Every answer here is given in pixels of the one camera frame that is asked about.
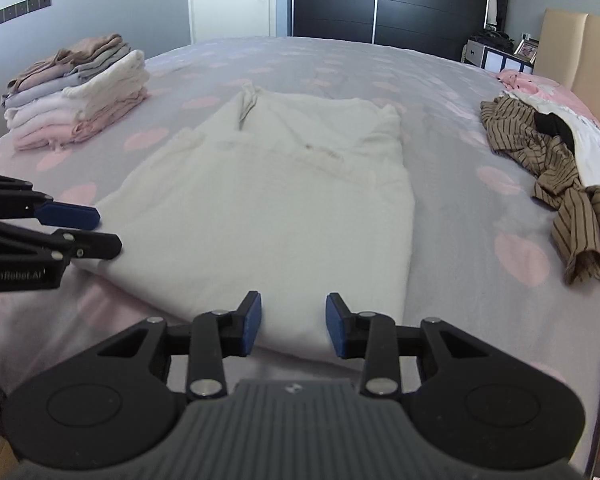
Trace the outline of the white bedside cabinet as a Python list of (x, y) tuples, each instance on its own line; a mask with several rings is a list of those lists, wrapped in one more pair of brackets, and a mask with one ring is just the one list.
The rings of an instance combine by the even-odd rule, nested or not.
[(492, 74), (502, 70), (516, 70), (524, 74), (533, 72), (533, 65), (513, 54), (494, 49), (475, 40), (468, 40), (463, 48), (462, 62)]

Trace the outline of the folded white garment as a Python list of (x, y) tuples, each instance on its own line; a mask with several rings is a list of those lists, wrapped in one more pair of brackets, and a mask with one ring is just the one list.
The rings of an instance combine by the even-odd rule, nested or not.
[(7, 107), (4, 113), (7, 128), (25, 132), (87, 120), (102, 108), (142, 90), (148, 79), (145, 55), (141, 50), (133, 50), (83, 84)]

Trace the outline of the grey wall switch panel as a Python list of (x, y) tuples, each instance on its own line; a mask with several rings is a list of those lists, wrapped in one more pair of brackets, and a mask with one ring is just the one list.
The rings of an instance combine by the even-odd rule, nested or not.
[(20, 18), (20, 16), (49, 8), (51, 5), (52, 0), (23, 0), (6, 6), (6, 8), (0, 9), (0, 25)]

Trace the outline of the cream white long-sleeve shirt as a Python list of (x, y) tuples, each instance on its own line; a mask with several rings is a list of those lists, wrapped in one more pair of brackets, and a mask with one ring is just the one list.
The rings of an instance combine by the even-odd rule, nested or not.
[(82, 268), (174, 318), (255, 290), (260, 347), (332, 361), (332, 292), (355, 311), (403, 314), (415, 199), (390, 105), (247, 84), (98, 210), (122, 252)]

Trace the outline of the folded beige garment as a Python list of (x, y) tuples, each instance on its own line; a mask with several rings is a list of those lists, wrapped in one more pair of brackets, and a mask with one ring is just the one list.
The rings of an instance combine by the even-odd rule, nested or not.
[(61, 48), (49, 58), (36, 61), (12, 78), (6, 87), (8, 93), (29, 89), (41, 82), (64, 76), (77, 65), (92, 62), (102, 52), (122, 44), (120, 34), (84, 38), (68, 48)]

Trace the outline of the brown striped garment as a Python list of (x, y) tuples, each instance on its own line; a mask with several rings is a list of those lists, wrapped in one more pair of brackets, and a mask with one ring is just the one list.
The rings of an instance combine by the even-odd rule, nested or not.
[(532, 174), (532, 198), (556, 211), (550, 236), (565, 266), (565, 282), (600, 280), (600, 185), (582, 183), (573, 152), (560, 136), (536, 128), (537, 114), (511, 96), (480, 103), (492, 152)]

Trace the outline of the black sliding wardrobe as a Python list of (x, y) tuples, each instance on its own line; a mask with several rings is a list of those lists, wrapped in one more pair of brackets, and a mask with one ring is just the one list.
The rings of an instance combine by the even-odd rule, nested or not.
[(291, 0), (294, 36), (415, 50), (457, 61), (470, 37), (499, 30), (508, 0)]

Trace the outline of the beige padded headboard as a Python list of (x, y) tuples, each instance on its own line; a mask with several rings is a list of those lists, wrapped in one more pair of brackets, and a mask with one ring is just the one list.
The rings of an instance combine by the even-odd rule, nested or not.
[(569, 89), (600, 121), (600, 16), (546, 9), (534, 72)]

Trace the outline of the white printed garment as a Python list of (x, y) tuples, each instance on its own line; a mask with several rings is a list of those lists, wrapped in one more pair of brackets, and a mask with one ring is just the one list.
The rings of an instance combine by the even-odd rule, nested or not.
[(542, 100), (520, 91), (503, 91), (506, 96), (518, 99), (543, 114), (554, 113), (571, 129), (574, 141), (574, 158), (580, 179), (585, 186), (600, 185), (600, 128), (588, 118), (569, 107)]

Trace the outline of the folded grey garment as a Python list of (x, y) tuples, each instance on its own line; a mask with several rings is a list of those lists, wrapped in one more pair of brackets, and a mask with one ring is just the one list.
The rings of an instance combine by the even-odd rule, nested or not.
[(67, 87), (76, 87), (103, 72), (131, 52), (124, 42), (97, 55), (93, 61), (72, 66), (55, 65), (26, 78), (17, 89), (8, 90), (1, 98), (1, 107), (23, 106)]

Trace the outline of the grey pink-dotted bed cover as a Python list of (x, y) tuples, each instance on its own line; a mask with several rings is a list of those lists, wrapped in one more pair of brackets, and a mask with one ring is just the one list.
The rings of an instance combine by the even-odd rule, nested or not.
[[(149, 98), (82, 144), (17, 152), (0, 140), (0, 174), (31, 181), (63, 202), (98, 204), (182, 130), (197, 128), (245, 84), (318, 98), (359, 98), (400, 116), (400, 157), (415, 218), (375, 226), (409, 247), (410, 266), (389, 270), (406, 292), (393, 317), (442, 318), (543, 372), (580, 396), (588, 418), (600, 388), (600, 282), (566, 285), (552, 213), (531, 198), (533, 180), (493, 154), (479, 119), (501, 85), (466, 65), (410, 50), (308, 38), (195, 44), (150, 58)], [(229, 309), (247, 292), (208, 257), (151, 260), (148, 279), (119, 284), (94, 263), (72, 266), (55, 290), (0, 292), (0, 387), (24, 380), (160, 315), (188, 321)]]

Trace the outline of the pink pillow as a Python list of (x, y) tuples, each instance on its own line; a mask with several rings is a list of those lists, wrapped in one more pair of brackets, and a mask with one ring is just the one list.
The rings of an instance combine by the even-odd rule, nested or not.
[(501, 70), (494, 77), (507, 90), (520, 91), (530, 94), (530, 96), (536, 96), (541, 100), (568, 107), (578, 115), (592, 120), (600, 128), (600, 121), (590, 109), (571, 90), (558, 84), (553, 79), (518, 72), (518, 70), (511, 70), (510, 68)]

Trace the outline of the picture frame on cabinet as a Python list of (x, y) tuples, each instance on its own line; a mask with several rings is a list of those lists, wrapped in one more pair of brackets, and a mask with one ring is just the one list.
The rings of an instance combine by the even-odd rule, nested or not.
[(515, 55), (529, 64), (533, 64), (538, 54), (539, 41), (533, 38), (522, 38), (516, 47)]

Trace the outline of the folded pink garment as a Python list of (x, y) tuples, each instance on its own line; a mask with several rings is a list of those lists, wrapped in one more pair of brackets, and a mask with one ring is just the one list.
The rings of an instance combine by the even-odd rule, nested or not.
[(45, 112), (43, 119), (33, 118), (34, 124), (24, 124), (15, 128), (12, 135), (12, 147), (16, 151), (49, 148), (62, 150), (65, 146), (79, 144), (97, 136), (115, 122), (129, 114), (149, 96), (145, 88), (129, 94), (116, 102), (98, 110), (92, 117), (85, 119), (61, 118), (59, 110)]

